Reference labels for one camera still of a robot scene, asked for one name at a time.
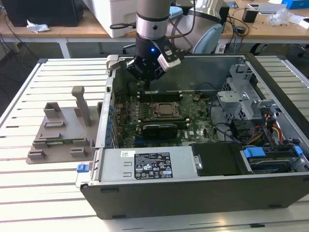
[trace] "barcode sticker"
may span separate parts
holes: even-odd
[[[134,157],[135,151],[121,151],[120,157],[126,158],[126,157]]]

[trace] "blue drive latch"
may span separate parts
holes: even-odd
[[[303,150],[300,148],[300,146],[295,146],[294,150],[297,153],[298,157],[301,157],[301,155],[303,154]]]
[[[248,147],[243,152],[247,158],[266,157],[262,147]]]
[[[79,164],[77,166],[76,171],[78,173],[87,173],[87,172],[89,172],[89,164]]]

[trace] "metal slat table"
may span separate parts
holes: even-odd
[[[302,77],[275,57],[259,57],[273,77]],[[305,231],[309,228],[309,196],[286,209],[253,210],[189,216],[102,221],[75,186],[77,162],[26,164],[26,157],[44,116],[47,102],[75,107],[74,85],[85,86],[84,97],[96,106],[104,97],[106,59],[49,59],[37,64],[0,118],[0,231]],[[306,95],[305,87],[282,87],[289,96]],[[252,229],[250,224],[265,227]]]
[[[256,58],[299,111],[309,120],[309,80],[287,59],[279,59],[276,56]],[[259,83],[258,86],[265,97],[271,99],[263,85]]]

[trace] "power supply label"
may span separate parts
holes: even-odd
[[[173,178],[169,152],[135,154],[134,166],[137,180]]]

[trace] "green circuit board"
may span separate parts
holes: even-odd
[[[173,102],[141,103],[133,97],[127,99],[121,104],[122,112],[118,120],[118,125],[122,128],[120,147],[182,146],[198,142],[218,142],[216,130],[208,114],[210,101],[208,98],[194,101],[195,96],[195,93],[186,93],[181,101]],[[145,140],[142,127],[156,123],[177,125],[177,137],[166,141]]]

